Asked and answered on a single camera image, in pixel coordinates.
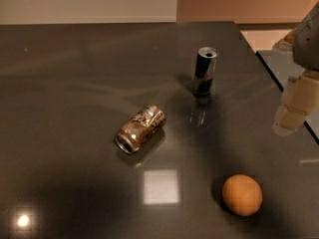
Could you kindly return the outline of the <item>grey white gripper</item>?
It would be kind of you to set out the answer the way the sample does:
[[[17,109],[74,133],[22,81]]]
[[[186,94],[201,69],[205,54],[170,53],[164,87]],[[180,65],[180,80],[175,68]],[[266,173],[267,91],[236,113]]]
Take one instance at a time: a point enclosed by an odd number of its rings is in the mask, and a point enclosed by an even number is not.
[[[280,136],[295,132],[319,108],[319,2],[296,30],[287,33],[272,49],[291,52],[292,47],[294,63],[314,71],[288,78],[273,124],[273,131]]]

